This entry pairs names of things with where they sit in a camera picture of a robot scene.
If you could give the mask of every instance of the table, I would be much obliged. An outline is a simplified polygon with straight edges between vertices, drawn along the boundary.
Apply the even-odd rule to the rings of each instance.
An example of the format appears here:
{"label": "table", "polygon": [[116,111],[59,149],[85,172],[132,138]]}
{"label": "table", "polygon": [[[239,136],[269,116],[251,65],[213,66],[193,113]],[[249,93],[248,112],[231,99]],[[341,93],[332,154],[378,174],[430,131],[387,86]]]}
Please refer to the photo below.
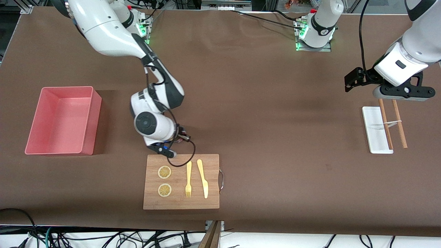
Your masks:
{"label": "table", "polygon": [[[394,154],[370,154],[361,107],[377,105],[373,86],[344,92],[344,76],[361,65],[358,20],[343,15],[332,52],[311,53],[295,50],[290,28],[230,11],[165,11],[150,44],[186,92],[173,112],[198,153],[220,155],[225,188],[219,210],[145,211],[152,152],[128,110],[145,87],[141,63],[98,54],[71,20],[35,7],[0,67],[0,207],[25,209],[39,225],[184,230],[221,219],[241,232],[439,235],[441,98],[399,102],[409,148],[393,130]],[[403,15],[366,16],[366,63],[410,25]],[[439,66],[424,73],[436,88]],[[25,155],[40,89],[80,85],[103,98],[96,155]],[[0,223],[28,224],[18,215]]]}

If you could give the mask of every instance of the bamboo cutting board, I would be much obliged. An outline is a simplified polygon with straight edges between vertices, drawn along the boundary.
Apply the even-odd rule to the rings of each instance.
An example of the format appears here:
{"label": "bamboo cutting board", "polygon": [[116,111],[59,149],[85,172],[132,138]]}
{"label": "bamboo cutting board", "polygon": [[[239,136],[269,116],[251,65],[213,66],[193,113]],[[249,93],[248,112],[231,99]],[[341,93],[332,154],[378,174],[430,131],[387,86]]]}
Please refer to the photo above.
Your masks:
{"label": "bamboo cutting board", "polygon": [[[185,163],[191,154],[179,154],[170,161],[175,165]],[[208,181],[208,197],[204,198],[201,175],[196,161],[202,160],[204,177]],[[219,154],[195,154],[191,162],[191,197],[185,197],[187,185],[187,166],[173,167],[163,155],[148,155],[146,169],[146,184],[144,187],[144,210],[166,209],[218,209],[219,208]],[[170,167],[172,173],[162,179],[158,170],[162,166]],[[169,184],[172,188],[167,197],[158,193],[162,184]]]}

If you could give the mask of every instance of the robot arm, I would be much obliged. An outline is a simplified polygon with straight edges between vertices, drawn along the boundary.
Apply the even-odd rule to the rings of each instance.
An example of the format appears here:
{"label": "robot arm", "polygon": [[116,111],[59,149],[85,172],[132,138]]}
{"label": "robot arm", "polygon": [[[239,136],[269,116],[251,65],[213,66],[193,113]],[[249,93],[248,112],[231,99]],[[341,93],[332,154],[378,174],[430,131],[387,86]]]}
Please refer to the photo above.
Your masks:
{"label": "robot arm", "polygon": [[165,144],[177,136],[185,140],[190,137],[182,127],[161,113],[180,106],[184,90],[140,36],[143,33],[140,27],[144,26],[139,23],[145,21],[145,14],[129,10],[122,0],[60,1],[52,0],[52,3],[62,14],[67,13],[73,19],[93,49],[106,56],[137,57],[147,78],[150,70],[158,79],[157,83],[149,83],[143,91],[132,95],[130,111],[135,129],[143,136],[146,145],[168,158],[175,157],[176,152],[167,149]]}
{"label": "robot arm", "polygon": [[[405,4],[412,27],[374,68],[356,68],[346,75],[346,92],[374,83],[380,84],[374,90],[377,98],[425,101],[435,95],[433,88],[422,86],[422,71],[441,60],[441,0],[405,0]],[[417,85],[410,83],[412,77],[418,80]]]}
{"label": "robot arm", "polygon": [[299,38],[308,46],[320,48],[332,39],[335,24],[343,13],[341,0],[323,0],[316,13],[306,15],[307,25]]}

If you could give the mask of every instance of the pink container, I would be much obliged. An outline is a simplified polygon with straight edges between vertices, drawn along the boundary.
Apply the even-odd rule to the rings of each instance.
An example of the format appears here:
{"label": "pink container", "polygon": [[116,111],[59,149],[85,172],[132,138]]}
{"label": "pink container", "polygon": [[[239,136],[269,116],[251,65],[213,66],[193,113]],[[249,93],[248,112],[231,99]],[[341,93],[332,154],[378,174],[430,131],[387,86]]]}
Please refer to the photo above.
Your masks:
{"label": "pink container", "polygon": [[44,87],[25,153],[92,155],[100,108],[101,97],[91,86]]}

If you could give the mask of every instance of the white tray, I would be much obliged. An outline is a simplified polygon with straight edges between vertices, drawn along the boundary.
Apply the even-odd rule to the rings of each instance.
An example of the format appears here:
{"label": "white tray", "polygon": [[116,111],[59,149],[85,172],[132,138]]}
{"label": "white tray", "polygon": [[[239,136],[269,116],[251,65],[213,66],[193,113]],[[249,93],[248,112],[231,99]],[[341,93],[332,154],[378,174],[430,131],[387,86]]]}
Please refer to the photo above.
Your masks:
{"label": "white tray", "polygon": [[387,143],[380,107],[362,107],[369,151],[373,154],[392,154]]}

